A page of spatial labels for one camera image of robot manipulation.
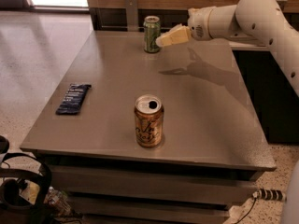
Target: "soda can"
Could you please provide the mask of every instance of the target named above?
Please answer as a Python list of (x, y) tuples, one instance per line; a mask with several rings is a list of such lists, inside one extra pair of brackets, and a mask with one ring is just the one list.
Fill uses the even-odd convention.
[(140, 96), (135, 102), (135, 135), (142, 147), (155, 147), (161, 143), (164, 107), (154, 95)]
[(144, 51), (156, 53), (160, 48), (156, 44), (157, 37), (161, 34), (160, 19), (156, 16), (148, 16), (144, 19)]

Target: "granite floor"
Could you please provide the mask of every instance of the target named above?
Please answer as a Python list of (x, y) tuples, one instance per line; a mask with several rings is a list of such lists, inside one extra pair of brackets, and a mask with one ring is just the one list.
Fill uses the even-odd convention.
[[(10, 151), (19, 150), (92, 29), (89, 15), (0, 11), (0, 135)], [(278, 168), (262, 175), (257, 186), (286, 191), (299, 146), (269, 146)], [(235, 223), (250, 205), (248, 200), (232, 208), (225, 224)], [(278, 224), (282, 205), (259, 200), (240, 223)]]

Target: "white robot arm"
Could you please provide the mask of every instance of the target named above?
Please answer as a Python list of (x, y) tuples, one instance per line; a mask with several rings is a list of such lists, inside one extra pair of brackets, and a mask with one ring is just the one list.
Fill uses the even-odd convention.
[(189, 9), (188, 27), (177, 26), (158, 37), (160, 47), (188, 41), (255, 37), (277, 61), (299, 96), (299, 34), (286, 21), (276, 0), (240, 0), (227, 7)]

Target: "cable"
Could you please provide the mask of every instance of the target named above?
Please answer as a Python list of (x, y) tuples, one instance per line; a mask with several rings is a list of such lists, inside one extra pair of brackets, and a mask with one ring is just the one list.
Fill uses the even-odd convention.
[(266, 201), (285, 202), (287, 200), (287, 195), (281, 190), (258, 189), (258, 198)]
[(2, 163), (3, 163), (3, 164), (6, 164), (6, 165), (8, 166), (8, 168), (10, 168), (9, 163), (7, 163), (7, 162), (5, 162), (5, 161), (2, 161)]
[(251, 208), (250, 208), (250, 210), (241, 218), (241, 219), (239, 219), (237, 222), (235, 222), (235, 223), (233, 223), (233, 224), (238, 224), (238, 223), (240, 223), (250, 212), (251, 212), (251, 210), (252, 210), (252, 208), (253, 208), (253, 206), (254, 206), (254, 204), (256, 203), (256, 200), (257, 200), (257, 197), (253, 197), (253, 204), (252, 204), (252, 206), (251, 206)]

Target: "black bag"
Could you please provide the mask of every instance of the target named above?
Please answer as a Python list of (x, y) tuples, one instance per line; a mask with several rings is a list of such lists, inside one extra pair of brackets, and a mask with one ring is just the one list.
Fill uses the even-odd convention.
[[(2, 163), (6, 160), (21, 156), (39, 162), (41, 164), (39, 169), (41, 175), (27, 170), (4, 168), (2, 166)], [(51, 182), (50, 168), (36, 158), (23, 153), (4, 153), (0, 154), (0, 178), (4, 179), (0, 186), (0, 222), (3, 224), (43, 223), (46, 216), (44, 200)], [(20, 182), (16, 179), (19, 181), (28, 180), (39, 186), (35, 204), (30, 204), (19, 195)]]

